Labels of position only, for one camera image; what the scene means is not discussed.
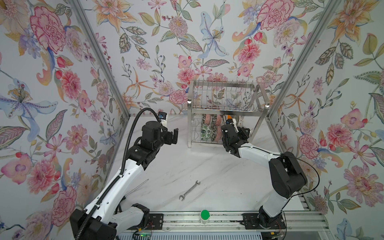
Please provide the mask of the green emergency stop button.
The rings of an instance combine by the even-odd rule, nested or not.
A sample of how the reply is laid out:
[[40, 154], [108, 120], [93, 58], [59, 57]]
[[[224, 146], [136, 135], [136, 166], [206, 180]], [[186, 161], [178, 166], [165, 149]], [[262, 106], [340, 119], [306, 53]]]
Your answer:
[[210, 220], [210, 217], [211, 217], [211, 214], [208, 210], [202, 210], [200, 212], [200, 222], [202, 224], [208, 223], [208, 221]]

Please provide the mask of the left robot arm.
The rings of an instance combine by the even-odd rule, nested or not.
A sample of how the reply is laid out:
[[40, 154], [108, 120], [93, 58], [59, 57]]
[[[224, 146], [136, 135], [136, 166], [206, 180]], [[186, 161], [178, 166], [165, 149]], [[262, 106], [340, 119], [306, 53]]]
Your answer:
[[130, 185], [155, 159], [163, 145], [177, 144], [178, 129], [168, 131], [167, 113], [156, 113], [156, 120], [142, 127], [142, 136], [133, 145], [131, 139], [140, 116], [151, 108], [144, 108], [136, 115], [131, 126], [122, 165], [114, 178], [84, 210], [75, 210], [70, 223], [76, 240], [114, 240], [122, 232], [133, 229], [140, 232], [150, 226], [150, 210], [133, 204], [121, 211], [121, 201], [126, 199]]

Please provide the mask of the steel two-tier dish rack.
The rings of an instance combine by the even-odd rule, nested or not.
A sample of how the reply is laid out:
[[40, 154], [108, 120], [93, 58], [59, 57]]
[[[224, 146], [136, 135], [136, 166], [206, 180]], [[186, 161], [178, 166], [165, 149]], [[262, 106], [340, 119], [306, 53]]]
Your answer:
[[188, 147], [192, 148], [194, 144], [221, 144], [221, 140], [201, 140], [202, 117], [205, 114], [221, 115], [222, 125], [228, 115], [234, 119], [235, 116], [244, 116], [244, 120], [253, 120], [254, 123], [248, 125], [250, 141], [253, 141], [270, 106], [267, 91], [260, 84], [194, 80], [190, 84], [187, 101]]

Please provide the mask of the green leaf pattern bowl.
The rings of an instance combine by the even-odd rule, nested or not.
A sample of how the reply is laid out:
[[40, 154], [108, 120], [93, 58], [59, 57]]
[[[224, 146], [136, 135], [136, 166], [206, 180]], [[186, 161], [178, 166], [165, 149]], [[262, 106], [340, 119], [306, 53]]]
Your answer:
[[213, 130], [209, 125], [203, 124], [201, 128], [201, 140], [202, 141], [211, 141], [213, 135]]

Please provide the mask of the black floral pattern bowl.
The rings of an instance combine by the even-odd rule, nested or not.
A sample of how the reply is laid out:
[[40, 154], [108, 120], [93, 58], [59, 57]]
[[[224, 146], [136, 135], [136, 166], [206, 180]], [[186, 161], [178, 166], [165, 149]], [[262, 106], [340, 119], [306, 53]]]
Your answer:
[[223, 121], [223, 117], [221, 115], [212, 115], [212, 122], [211, 124], [213, 126], [221, 126]]

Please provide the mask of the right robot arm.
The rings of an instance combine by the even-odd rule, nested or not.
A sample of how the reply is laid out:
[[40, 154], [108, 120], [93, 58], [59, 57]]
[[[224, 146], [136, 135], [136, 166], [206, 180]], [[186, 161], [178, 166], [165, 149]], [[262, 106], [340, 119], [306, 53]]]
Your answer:
[[306, 161], [295, 157], [291, 152], [275, 153], [258, 148], [250, 143], [251, 130], [237, 126], [237, 121], [228, 118], [221, 126], [222, 143], [226, 152], [245, 160], [250, 160], [265, 167], [271, 176], [273, 191], [268, 200], [259, 208], [256, 225], [270, 229], [283, 215], [285, 206], [292, 197], [308, 183], [300, 162], [319, 172]]

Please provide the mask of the red pattern bowl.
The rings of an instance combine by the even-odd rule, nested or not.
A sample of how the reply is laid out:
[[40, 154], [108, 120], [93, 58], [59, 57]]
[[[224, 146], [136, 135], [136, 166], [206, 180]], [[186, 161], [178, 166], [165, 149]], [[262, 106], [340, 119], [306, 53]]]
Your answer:
[[212, 122], [212, 115], [205, 114], [203, 115], [202, 120], [204, 125], [210, 126]]

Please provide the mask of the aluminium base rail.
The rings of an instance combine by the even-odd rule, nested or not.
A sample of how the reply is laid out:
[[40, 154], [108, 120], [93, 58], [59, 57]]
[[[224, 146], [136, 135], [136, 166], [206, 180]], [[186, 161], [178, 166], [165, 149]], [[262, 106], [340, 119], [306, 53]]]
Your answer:
[[153, 232], [327, 232], [328, 221], [320, 212], [285, 211], [265, 229], [256, 226], [257, 212], [211, 211], [206, 223], [197, 212], [151, 212], [155, 215], [142, 231]]

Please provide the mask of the green geometric pattern bowl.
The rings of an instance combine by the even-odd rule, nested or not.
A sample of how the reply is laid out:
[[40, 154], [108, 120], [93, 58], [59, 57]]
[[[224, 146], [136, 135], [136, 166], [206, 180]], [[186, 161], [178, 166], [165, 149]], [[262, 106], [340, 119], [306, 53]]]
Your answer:
[[238, 127], [243, 127], [244, 126], [244, 116], [235, 116], [235, 119], [237, 121], [237, 126]]

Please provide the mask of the steel open-end wrench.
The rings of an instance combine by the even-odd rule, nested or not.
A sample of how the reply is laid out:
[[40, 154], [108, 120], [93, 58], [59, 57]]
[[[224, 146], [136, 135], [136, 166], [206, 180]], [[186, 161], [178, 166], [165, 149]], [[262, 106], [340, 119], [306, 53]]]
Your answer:
[[199, 186], [200, 184], [201, 184], [201, 182], [196, 181], [195, 184], [194, 184], [192, 187], [190, 187], [184, 194], [182, 194], [182, 195], [179, 196], [179, 199], [180, 199], [181, 201], [184, 201], [185, 198], [186, 198], [186, 196], [187, 196], [190, 192], [192, 192], [192, 191], [193, 191], [197, 186]]

